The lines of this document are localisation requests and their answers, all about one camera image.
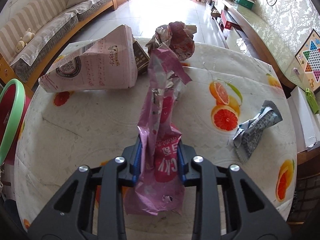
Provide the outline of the plush toy on sofa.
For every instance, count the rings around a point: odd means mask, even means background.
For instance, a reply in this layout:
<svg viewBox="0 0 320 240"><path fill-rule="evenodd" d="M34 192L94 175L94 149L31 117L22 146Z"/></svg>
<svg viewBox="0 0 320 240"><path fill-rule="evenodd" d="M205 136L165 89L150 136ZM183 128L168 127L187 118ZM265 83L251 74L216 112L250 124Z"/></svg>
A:
<svg viewBox="0 0 320 240"><path fill-rule="evenodd" d="M16 53L20 53L23 50L23 48L33 39L34 36L35 34L31 31L30 28L28 28L25 31L23 37L21 37L16 44Z"/></svg>

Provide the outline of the red bin green rim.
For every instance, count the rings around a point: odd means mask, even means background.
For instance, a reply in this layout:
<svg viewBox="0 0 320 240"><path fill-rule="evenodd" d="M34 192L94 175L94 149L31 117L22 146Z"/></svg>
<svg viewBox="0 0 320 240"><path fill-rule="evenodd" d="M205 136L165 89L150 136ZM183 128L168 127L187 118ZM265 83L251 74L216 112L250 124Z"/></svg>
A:
<svg viewBox="0 0 320 240"><path fill-rule="evenodd" d="M30 104L23 84L10 80L1 92L1 165L14 165L18 137Z"/></svg>

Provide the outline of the small green toy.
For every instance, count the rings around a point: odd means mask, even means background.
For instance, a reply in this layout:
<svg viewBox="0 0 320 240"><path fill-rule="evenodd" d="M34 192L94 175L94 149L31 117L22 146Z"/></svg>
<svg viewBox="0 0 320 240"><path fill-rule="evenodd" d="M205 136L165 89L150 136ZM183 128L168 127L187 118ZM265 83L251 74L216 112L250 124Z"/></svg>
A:
<svg viewBox="0 0 320 240"><path fill-rule="evenodd" d="M306 97L306 100L307 100L313 114L318 114L319 113L319 105L318 105L316 98L313 95L312 91L308 88L305 90L305 97Z"/></svg>

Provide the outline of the wooden frame sofa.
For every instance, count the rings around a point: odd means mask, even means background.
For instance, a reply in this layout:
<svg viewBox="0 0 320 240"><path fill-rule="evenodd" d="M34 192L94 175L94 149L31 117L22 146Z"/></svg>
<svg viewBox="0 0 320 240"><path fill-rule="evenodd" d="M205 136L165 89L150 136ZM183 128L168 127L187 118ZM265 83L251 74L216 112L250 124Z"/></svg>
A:
<svg viewBox="0 0 320 240"><path fill-rule="evenodd" d="M66 8L68 0L33 0L1 28L1 84L20 80L32 89L57 52L89 21L116 0L86 0ZM16 53L16 44L30 28L33 39Z"/></svg>

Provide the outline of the pink foil snack bag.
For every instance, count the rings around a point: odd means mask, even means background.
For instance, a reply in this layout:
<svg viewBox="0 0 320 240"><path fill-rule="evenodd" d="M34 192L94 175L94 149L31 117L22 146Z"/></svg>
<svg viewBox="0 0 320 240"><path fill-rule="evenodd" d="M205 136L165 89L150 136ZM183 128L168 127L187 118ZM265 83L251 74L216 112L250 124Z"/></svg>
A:
<svg viewBox="0 0 320 240"><path fill-rule="evenodd" d="M178 176L177 147L182 133L172 123L174 103L191 81L177 55L165 44L152 51L149 90L138 122L142 142L141 174L124 197L125 211L135 215L179 212L184 186Z"/></svg>

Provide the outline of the grey snack wrapper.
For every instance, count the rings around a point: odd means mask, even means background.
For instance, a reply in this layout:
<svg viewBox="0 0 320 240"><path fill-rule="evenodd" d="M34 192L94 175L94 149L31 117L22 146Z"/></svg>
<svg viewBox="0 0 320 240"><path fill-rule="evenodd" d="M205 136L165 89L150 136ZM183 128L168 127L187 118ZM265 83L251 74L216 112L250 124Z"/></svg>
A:
<svg viewBox="0 0 320 240"><path fill-rule="evenodd" d="M263 131L283 120L274 102L265 100L260 112L238 125L233 145L241 163L246 163L261 141Z"/></svg>

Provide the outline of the chinese checkers board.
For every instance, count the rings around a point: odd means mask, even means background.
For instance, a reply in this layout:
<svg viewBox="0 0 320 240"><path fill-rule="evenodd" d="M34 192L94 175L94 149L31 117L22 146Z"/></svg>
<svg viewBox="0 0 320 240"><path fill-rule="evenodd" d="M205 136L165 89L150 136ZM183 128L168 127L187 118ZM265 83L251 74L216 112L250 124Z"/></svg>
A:
<svg viewBox="0 0 320 240"><path fill-rule="evenodd" d="M319 91L319 35L313 29L296 54L296 59L314 93Z"/></svg>

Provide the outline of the crumpled red paper wad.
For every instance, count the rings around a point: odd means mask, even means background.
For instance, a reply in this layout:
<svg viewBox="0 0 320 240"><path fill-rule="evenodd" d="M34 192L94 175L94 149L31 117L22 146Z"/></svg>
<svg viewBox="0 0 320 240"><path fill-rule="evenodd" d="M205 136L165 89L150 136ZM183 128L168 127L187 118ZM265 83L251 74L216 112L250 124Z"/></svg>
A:
<svg viewBox="0 0 320 240"><path fill-rule="evenodd" d="M146 44L148 54L162 44L169 47L178 57L179 61L190 58L195 51L194 34L197 26L186 25L181 21L170 22L156 28L152 39Z"/></svg>

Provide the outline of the pink white paper bag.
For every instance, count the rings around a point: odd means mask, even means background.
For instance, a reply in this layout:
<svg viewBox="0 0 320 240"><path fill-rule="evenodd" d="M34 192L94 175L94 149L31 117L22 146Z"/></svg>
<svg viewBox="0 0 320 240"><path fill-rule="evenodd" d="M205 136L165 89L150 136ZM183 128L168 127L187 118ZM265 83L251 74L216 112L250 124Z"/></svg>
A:
<svg viewBox="0 0 320 240"><path fill-rule="evenodd" d="M132 29L122 24L52 68L39 78L39 85L48 93L131 88L137 80Z"/></svg>

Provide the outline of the long tv cabinet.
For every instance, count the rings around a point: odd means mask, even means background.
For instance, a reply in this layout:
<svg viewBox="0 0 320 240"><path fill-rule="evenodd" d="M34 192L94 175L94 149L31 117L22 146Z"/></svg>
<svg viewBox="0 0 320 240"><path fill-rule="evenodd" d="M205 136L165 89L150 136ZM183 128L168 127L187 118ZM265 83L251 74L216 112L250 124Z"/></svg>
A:
<svg viewBox="0 0 320 240"><path fill-rule="evenodd" d="M248 12L252 11L248 10L246 7L243 7L241 5L233 5L233 3L229 0L218 1L224 4L225 10L232 16L232 18L235 19L242 31L246 34L249 41L253 45L253 48L257 52L258 58L270 64L274 68L274 71L276 72L278 79L284 86L293 89L296 85L283 74L283 72L280 69L280 66L276 62L276 59L274 58L270 50L267 48L266 44L259 37L258 33L253 29L252 25L248 22L248 20L246 20L244 16L240 14L238 8L244 9Z"/></svg>

